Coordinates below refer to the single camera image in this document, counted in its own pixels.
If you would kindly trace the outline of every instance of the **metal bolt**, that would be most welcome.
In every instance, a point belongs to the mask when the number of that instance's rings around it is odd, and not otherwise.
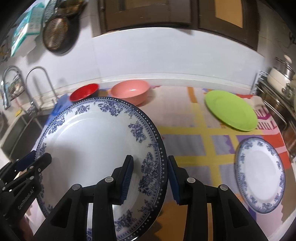
[[[227,191],[228,190],[228,187],[226,185],[224,185],[224,184],[222,184],[220,186],[220,188],[221,188],[222,191]]]
[[[113,182],[113,177],[106,177],[105,178],[105,182],[107,182],[107,183],[111,183],[111,182]]]
[[[189,177],[189,178],[187,178],[187,182],[194,183],[195,182],[195,178]]]
[[[80,188],[80,185],[79,185],[79,184],[74,184],[74,185],[72,186],[72,189],[73,189],[74,191],[78,190],[79,188]]]

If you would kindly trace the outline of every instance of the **patterned tablecloth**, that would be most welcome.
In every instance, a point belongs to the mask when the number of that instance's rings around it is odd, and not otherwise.
[[[204,96],[209,89],[159,86],[151,89],[149,99],[140,108],[157,126],[167,155],[174,155],[177,164],[203,184],[228,185],[249,210],[267,237],[280,228],[296,209],[296,182],[288,152],[279,128],[261,98],[239,95],[255,110],[258,126],[241,132],[225,126],[206,108]],[[261,137],[275,147],[286,174],[286,188],[280,205],[269,214],[252,211],[244,202],[236,183],[234,156],[239,143],[248,137]],[[140,240],[183,240],[187,206],[178,206],[168,186],[160,216]],[[209,240],[213,239],[209,218]]]

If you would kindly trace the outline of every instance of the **white wall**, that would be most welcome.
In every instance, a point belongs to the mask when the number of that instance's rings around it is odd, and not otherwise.
[[[261,69],[264,58],[259,53],[202,31],[140,28],[92,38],[97,35],[91,25],[97,21],[95,2],[82,14],[78,41],[67,54],[56,56],[47,51],[38,36],[35,49],[25,57],[10,58],[0,66],[0,75],[12,64],[20,67],[24,76],[41,65],[47,69],[54,88],[126,74],[141,78],[147,73],[169,74],[172,79],[175,74],[202,75],[251,86]],[[28,85],[33,96],[50,90],[40,70],[32,73]]]
[[[296,70],[296,45],[289,48],[289,28],[273,9],[257,1],[260,15],[260,30],[257,51],[265,59],[262,70],[269,73],[274,65],[274,58],[284,60],[284,54],[292,59],[292,68]]]

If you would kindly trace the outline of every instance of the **lime green plate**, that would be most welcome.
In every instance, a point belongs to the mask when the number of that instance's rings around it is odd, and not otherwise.
[[[257,126],[258,119],[252,107],[232,93],[210,91],[205,96],[205,103],[218,119],[235,129],[251,131]]]

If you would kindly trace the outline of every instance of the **cabinet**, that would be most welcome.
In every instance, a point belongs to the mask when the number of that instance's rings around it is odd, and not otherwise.
[[[256,0],[99,0],[102,33],[147,26],[199,29],[257,49]]]

